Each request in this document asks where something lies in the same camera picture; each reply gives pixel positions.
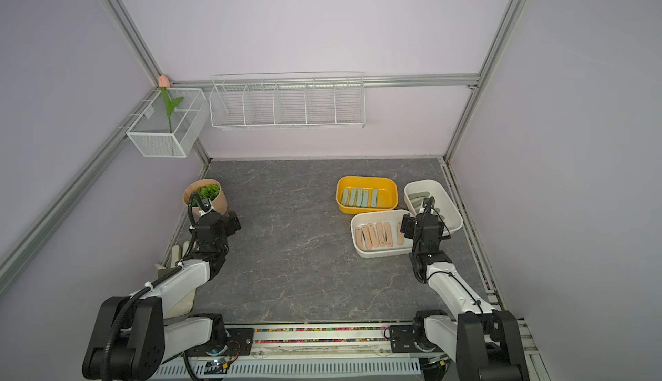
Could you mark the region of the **pink knife top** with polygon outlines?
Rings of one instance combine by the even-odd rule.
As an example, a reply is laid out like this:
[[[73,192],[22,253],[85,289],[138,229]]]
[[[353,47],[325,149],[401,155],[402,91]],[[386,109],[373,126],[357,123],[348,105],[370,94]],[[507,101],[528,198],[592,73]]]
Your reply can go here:
[[[403,246],[403,244],[404,244],[404,234],[403,234],[403,231],[402,231],[402,223],[401,222],[398,222],[397,231],[398,231],[398,233],[397,233],[398,246]]]

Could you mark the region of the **pink knife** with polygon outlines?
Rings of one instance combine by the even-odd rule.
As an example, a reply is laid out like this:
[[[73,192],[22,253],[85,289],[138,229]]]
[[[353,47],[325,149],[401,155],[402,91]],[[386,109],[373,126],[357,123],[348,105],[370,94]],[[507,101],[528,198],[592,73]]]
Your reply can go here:
[[[355,229],[354,237],[355,237],[356,248],[360,251],[363,251],[365,249],[365,241],[364,241],[363,231],[361,228]]]
[[[369,233],[369,236],[370,236],[370,242],[371,242],[372,247],[373,248],[378,248],[380,246],[380,243],[379,243],[379,238],[378,238],[377,231],[376,231],[374,225],[369,224],[367,227],[368,227],[368,233]]]
[[[398,222],[397,231],[398,231],[398,233],[397,233],[398,246],[403,246],[403,244],[404,244],[404,234],[403,234],[403,231],[402,231],[402,223],[401,222]]]
[[[370,235],[369,227],[367,227],[367,225],[362,226],[361,232],[364,241],[365,251],[370,251],[372,249],[372,237]]]
[[[377,232],[379,246],[385,247],[386,244],[387,244],[387,241],[386,241],[385,233],[384,233],[384,225],[382,224],[382,222],[377,222],[375,228],[376,228],[376,232]]]
[[[393,247],[393,234],[391,229],[391,224],[389,222],[384,223],[384,239],[386,246],[389,248]]]

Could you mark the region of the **yellow storage box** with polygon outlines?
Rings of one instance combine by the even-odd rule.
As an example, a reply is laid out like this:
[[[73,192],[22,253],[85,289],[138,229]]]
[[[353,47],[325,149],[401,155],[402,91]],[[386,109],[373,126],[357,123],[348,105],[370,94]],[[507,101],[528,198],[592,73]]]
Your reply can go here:
[[[370,202],[367,208],[343,206],[341,204],[342,193],[345,188],[360,188],[370,191]],[[379,191],[377,208],[371,207],[372,190]],[[341,178],[336,187],[336,203],[341,212],[350,215],[357,215],[368,212],[395,210],[398,206],[398,188],[394,181],[386,178],[365,177],[365,176],[346,176]]]

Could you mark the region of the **mint knife bottom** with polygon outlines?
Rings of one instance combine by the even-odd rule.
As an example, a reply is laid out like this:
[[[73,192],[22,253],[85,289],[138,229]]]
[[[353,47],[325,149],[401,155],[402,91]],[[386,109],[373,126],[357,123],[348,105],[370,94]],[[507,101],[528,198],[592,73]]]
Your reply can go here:
[[[350,191],[350,197],[349,197],[349,200],[348,200],[348,205],[349,205],[350,207],[354,207],[354,206],[355,206],[356,196],[357,196],[357,189],[356,189],[356,188],[352,188],[351,191]]]

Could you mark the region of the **mint knife long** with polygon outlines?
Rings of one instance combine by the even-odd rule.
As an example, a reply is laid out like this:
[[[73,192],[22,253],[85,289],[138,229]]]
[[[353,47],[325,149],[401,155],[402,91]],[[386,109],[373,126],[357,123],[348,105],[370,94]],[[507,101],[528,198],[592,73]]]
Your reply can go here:
[[[351,196],[351,189],[345,188],[342,193],[341,204],[343,206],[348,206],[349,198]]]

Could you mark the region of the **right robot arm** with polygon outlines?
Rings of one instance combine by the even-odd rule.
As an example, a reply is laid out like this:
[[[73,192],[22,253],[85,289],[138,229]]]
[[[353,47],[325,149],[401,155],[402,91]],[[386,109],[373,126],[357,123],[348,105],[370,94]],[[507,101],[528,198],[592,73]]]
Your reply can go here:
[[[455,364],[460,380],[528,380],[529,370],[518,321],[497,310],[465,282],[441,250],[446,224],[435,199],[424,198],[416,215],[405,215],[401,232],[412,240],[410,262],[417,281],[431,288],[448,312],[420,311],[415,341],[439,348]]]

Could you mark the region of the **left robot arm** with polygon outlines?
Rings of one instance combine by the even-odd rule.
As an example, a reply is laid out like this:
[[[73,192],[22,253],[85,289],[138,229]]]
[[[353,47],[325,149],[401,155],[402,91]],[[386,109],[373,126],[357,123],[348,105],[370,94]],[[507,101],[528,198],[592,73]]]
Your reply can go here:
[[[192,348],[206,345],[213,355],[227,350],[230,339],[220,314],[167,323],[168,312],[219,274],[229,236],[241,229],[234,211],[218,212],[196,192],[187,214],[191,245],[177,265],[139,291],[100,306],[82,363],[85,379],[148,380],[162,364]]]

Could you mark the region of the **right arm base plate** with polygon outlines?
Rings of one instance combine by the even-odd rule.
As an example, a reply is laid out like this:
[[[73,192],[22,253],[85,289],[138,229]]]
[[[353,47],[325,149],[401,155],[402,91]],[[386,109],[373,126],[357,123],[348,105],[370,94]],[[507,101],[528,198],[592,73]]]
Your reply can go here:
[[[383,336],[393,353],[446,353],[440,347],[417,338],[412,324],[387,326]]]

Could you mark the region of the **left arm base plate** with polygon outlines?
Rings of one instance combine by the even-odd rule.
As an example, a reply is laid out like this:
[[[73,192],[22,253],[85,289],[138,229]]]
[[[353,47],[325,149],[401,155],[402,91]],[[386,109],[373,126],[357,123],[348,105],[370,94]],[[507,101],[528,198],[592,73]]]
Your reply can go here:
[[[230,358],[238,355],[239,357],[248,356],[253,346],[255,329],[249,327],[238,327],[226,329],[225,345],[221,346],[214,340],[192,348],[189,351],[191,356],[195,357],[218,357],[228,356]]]

